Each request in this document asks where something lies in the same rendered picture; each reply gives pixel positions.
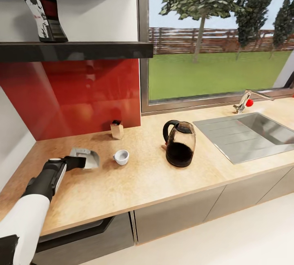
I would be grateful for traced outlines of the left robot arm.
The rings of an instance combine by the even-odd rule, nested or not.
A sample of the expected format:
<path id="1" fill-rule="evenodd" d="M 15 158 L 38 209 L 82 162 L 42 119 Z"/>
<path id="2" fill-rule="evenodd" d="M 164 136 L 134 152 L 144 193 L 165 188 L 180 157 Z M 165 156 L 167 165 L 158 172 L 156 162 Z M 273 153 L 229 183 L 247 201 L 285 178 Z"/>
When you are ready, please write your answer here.
<path id="1" fill-rule="evenodd" d="M 65 158 L 47 161 L 37 178 L 32 177 L 26 190 L 0 222 L 0 265 L 30 265 L 45 217 L 65 172 L 84 168 L 89 149 L 72 148 Z"/>

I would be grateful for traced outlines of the electric kettle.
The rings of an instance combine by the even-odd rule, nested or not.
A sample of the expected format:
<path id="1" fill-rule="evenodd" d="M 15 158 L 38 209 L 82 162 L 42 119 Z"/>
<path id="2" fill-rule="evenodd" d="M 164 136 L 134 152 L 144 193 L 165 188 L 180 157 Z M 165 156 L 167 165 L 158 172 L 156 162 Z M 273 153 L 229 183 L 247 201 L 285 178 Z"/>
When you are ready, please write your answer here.
<path id="1" fill-rule="evenodd" d="M 169 125 L 174 125 L 168 135 Z M 169 120 L 163 127 L 163 137 L 166 143 L 166 158 L 175 167 L 187 167 L 191 164 L 195 145 L 196 132 L 189 122 Z"/>

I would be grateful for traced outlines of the bottle of coffee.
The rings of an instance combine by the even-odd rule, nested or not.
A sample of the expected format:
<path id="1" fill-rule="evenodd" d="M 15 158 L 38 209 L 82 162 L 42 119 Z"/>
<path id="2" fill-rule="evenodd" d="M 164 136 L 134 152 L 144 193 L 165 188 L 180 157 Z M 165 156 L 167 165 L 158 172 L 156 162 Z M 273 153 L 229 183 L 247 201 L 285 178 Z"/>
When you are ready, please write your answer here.
<path id="1" fill-rule="evenodd" d="M 57 0 L 25 0 L 38 27 L 40 42 L 68 42 L 58 19 Z"/>

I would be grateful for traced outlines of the paper coffee filter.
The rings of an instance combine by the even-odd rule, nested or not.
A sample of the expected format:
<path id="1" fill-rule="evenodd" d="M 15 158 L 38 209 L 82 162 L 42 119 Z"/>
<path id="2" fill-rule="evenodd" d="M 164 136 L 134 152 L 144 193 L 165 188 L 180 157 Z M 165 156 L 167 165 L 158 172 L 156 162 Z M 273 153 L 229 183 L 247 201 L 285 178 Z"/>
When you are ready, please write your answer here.
<path id="1" fill-rule="evenodd" d="M 79 157 L 86 158 L 86 164 L 84 169 L 86 168 L 97 168 L 100 164 L 100 157 L 96 151 L 90 150 L 89 155 L 79 154 Z"/>

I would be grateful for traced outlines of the coffee cup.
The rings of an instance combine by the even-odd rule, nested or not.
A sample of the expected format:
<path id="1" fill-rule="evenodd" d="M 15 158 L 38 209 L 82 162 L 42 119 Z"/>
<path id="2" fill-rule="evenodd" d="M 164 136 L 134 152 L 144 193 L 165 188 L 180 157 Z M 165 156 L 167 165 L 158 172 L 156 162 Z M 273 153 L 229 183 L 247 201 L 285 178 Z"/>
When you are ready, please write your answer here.
<path id="1" fill-rule="evenodd" d="M 119 165 L 125 165 L 128 162 L 129 153 L 122 149 L 113 155 L 113 159 L 116 160 Z"/>

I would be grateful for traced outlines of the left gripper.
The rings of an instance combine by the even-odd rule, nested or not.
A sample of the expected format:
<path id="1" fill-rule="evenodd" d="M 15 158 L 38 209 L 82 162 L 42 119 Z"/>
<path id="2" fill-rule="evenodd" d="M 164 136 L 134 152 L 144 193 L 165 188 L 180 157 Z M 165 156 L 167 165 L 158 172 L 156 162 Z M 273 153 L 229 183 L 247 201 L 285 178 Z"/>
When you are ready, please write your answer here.
<path id="1" fill-rule="evenodd" d="M 72 166 L 71 169 L 84 168 L 85 167 L 86 158 L 84 158 L 84 157 L 79 157 L 79 156 L 78 157 L 71 157 L 69 155 L 69 156 L 66 156 L 65 158 L 68 158 L 73 162 L 73 166 Z"/>

